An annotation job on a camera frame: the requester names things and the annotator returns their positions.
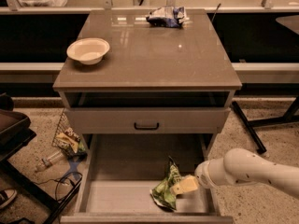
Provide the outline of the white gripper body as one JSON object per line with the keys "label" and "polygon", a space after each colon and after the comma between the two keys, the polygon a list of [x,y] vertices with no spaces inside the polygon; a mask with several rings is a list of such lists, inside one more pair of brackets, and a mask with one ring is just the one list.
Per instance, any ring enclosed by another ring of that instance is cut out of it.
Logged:
{"label": "white gripper body", "polygon": [[233,178],[224,168],[224,158],[202,162],[196,167],[194,174],[199,184],[205,189],[231,185],[233,182]]}

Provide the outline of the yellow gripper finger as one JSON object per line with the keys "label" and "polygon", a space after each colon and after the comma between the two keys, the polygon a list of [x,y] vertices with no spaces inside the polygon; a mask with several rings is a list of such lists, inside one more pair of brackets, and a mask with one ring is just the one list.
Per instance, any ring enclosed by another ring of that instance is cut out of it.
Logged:
{"label": "yellow gripper finger", "polygon": [[174,184],[170,188],[170,191],[171,191],[172,194],[177,196],[177,195],[180,195],[180,194],[195,191],[198,188],[199,188],[199,183],[198,183],[196,177],[193,176],[193,175],[186,175],[179,182]]}

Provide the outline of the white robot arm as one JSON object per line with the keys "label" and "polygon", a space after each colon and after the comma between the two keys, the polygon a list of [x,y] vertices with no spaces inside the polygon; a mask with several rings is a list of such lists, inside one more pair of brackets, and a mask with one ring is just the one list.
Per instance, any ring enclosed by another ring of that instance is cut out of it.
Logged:
{"label": "white robot arm", "polygon": [[267,161],[243,148],[229,150],[222,158],[200,163],[194,175],[187,175],[170,188],[175,196],[217,186],[262,183],[299,198],[299,168]]}

